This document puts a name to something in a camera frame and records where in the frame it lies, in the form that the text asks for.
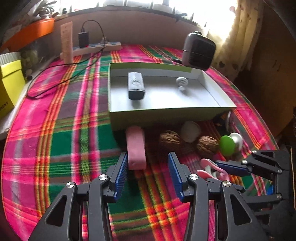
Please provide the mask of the green white suction knob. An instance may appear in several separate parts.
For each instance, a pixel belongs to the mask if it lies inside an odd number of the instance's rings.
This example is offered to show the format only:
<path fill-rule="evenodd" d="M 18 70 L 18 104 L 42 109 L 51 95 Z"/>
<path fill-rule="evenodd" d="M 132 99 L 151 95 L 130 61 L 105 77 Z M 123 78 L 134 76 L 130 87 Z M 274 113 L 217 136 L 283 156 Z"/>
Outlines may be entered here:
<path fill-rule="evenodd" d="M 219 141 L 219 151 L 223 156 L 229 157 L 240 152 L 243 146 L 243 137 L 239 133 L 222 136 Z"/>

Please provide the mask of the brown walnut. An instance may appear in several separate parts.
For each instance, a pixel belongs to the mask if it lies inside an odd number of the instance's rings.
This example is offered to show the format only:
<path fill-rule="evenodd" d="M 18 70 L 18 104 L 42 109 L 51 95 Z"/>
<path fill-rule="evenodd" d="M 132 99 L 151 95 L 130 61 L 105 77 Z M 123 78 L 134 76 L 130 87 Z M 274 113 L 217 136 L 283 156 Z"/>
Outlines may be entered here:
<path fill-rule="evenodd" d="M 181 147 L 182 139 L 176 132 L 167 130 L 160 134 L 159 144 L 170 151 L 177 151 Z"/>
<path fill-rule="evenodd" d="M 210 136 L 202 136 L 197 142 L 197 151 L 201 158 L 211 159 L 218 151 L 218 141 Z"/>

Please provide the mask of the pink eraser block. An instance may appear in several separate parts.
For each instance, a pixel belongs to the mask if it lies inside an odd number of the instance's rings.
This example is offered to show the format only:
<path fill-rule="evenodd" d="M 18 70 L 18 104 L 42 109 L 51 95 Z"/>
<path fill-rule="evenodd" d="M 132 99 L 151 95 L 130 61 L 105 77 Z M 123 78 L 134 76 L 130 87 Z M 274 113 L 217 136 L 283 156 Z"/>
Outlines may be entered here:
<path fill-rule="evenodd" d="M 126 129 L 128 168 L 144 170 L 146 168 L 144 131 L 139 126 Z"/>

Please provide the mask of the white small jar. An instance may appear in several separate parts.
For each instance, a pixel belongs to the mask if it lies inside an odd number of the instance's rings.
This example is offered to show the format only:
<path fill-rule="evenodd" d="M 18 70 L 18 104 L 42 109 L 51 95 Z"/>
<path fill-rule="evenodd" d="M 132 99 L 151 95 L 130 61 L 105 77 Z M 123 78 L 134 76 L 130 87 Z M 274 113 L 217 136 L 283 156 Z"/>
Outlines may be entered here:
<path fill-rule="evenodd" d="M 200 134 L 201 128 L 194 121 L 186 121 L 180 131 L 180 137 L 187 143 L 194 142 Z"/>

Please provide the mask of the black grey remote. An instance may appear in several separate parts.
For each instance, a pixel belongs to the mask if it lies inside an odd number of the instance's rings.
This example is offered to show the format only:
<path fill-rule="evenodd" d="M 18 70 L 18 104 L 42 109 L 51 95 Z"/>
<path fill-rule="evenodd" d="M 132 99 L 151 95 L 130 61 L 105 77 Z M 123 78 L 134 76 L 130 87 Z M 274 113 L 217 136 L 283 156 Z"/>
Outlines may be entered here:
<path fill-rule="evenodd" d="M 128 73 L 128 98 L 130 100 L 141 100 L 145 95 L 145 87 L 142 74 L 139 72 Z"/>

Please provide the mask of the white round hook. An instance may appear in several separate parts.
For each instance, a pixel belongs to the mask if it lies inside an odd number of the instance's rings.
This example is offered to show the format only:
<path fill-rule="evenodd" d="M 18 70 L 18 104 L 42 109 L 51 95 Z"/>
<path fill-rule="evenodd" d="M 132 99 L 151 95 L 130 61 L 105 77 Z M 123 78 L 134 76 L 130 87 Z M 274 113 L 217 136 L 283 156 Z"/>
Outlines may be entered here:
<path fill-rule="evenodd" d="M 180 91 L 185 91 L 186 90 L 186 87 L 189 84 L 189 82 L 188 82 L 187 78 L 185 78 L 185 77 L 178 77 L 176 79 L 176 84 L 177 84 L 178 89 Z"/>

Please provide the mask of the black plush toy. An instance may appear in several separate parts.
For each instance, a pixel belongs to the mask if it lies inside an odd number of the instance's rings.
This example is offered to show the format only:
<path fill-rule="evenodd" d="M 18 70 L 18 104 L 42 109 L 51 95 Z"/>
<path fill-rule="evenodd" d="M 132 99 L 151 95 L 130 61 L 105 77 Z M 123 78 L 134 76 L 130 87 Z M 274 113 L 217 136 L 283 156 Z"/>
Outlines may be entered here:
<path fill-rule="evenodd" d="M 230 117 L 231 117 L 232 111 L 225 111 L 221 114 L 217 114 L 213 118 L 213 123 L 218 128 L 221 128 L 225 131 L 229 131 L 230 128 Z"/>

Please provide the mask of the green white cardboard tray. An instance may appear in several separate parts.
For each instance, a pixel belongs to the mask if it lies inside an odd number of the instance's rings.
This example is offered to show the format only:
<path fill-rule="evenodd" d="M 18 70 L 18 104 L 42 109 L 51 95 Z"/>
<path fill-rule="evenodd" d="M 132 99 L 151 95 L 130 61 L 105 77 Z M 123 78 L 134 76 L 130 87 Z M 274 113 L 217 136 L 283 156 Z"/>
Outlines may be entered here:
<path fill-rule="evenodd" d="M 128 98 L 128 73 L 142 74 L 145 95 Z M 189 84 L 180 91 L 178 77 Z M 130 126 L 174 125 L 185 121 L 211 120 L 236 109 L 235 103 L 209 72 L 178 65 L 156 63 L 111 63 L 108 72 L 108 111 L 114 131 Z"/>

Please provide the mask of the wooden cabinet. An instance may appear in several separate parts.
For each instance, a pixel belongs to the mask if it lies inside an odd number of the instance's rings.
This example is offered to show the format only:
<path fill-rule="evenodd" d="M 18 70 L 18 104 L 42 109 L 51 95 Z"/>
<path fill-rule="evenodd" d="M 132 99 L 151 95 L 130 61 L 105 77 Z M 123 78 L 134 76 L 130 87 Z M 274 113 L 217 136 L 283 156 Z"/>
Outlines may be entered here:
<path fill-rule="evenodd" d="M 279 135 L 295 106 L 295 39 L 277 13 L 264 5 L 262 28 L 251 67 L 235 85 L 255 106 L 271 133 Z"/>

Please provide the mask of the cream patterned curtain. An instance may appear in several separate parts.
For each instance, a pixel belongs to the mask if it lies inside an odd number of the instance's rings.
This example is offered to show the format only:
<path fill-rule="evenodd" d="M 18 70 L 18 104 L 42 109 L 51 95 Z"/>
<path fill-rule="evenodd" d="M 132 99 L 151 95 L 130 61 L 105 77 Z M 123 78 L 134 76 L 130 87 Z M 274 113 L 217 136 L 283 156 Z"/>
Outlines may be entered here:
<path fill-rule="evenodd" d="M 249 69 L 259 38 L 264 1 L 215 1 L 208 38 L 216 44 L 212 66 L 230 81 Z"/>

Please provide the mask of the grey black space heater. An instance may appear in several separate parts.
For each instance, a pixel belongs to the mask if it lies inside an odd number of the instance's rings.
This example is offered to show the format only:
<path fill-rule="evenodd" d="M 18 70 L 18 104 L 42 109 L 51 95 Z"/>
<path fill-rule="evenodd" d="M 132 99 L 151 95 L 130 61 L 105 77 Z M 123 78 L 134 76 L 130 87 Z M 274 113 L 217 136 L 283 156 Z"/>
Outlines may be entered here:
<path fill-rule="evenodd" d="M 210 68 L 215 51 L 216 44 L 201 32 L 189 33 L 184 42 L 182 64 L 206 71 Z"/>

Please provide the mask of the white power strip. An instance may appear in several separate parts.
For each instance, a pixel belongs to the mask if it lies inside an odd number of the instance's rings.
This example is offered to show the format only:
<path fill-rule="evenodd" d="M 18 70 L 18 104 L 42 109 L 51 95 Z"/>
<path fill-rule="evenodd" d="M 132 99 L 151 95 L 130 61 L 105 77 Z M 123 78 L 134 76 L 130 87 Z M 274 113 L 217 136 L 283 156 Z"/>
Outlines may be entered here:
<path fill-rule="evenodd" d="M 103 48 L 104 52 L 110 52 L 110 51 L 119 51 L 122 48 L 121 42 L 107 42 L 104 44 L 90 44 L 89 46 L 86 46 L 84 48 L 74 47 L 73 48 L 73 56 L 79 56 L 79 55 L 86 55 L 91 53 L 97 53 Z"/>

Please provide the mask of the yellow shoe box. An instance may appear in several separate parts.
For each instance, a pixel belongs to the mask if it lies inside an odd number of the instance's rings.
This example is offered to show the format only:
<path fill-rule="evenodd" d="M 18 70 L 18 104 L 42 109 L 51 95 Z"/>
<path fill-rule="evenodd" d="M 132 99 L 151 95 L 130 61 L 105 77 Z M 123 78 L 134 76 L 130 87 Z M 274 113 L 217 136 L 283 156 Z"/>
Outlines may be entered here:
<path fill-rule="evenodd" d="M 25 86 L 20 60 L 1 65 L 0 118 L 13 110 Z"/>

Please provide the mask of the white cosmetic tube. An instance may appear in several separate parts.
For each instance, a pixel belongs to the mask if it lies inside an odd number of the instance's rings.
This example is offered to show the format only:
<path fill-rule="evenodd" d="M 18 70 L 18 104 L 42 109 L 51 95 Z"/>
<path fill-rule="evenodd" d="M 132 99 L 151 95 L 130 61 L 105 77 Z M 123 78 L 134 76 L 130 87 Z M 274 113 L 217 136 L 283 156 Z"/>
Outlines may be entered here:
<path fill-rule="evenodd" d="M 61 48 L 65 64 L 73 63 L 73 22 L 61 25 Z"/>

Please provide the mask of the striped white box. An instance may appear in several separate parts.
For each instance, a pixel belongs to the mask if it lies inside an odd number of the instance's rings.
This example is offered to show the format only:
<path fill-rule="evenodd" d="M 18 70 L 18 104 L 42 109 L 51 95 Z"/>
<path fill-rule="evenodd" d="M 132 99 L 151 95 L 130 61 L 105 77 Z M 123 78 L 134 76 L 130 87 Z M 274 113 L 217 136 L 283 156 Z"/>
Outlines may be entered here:
<path fill-rule="evenodd" d="M 10 52 L 10 53 L 0 54 L 0 66 L 20 60 L 20 59 L 21 59 L 20 52 Z"/>

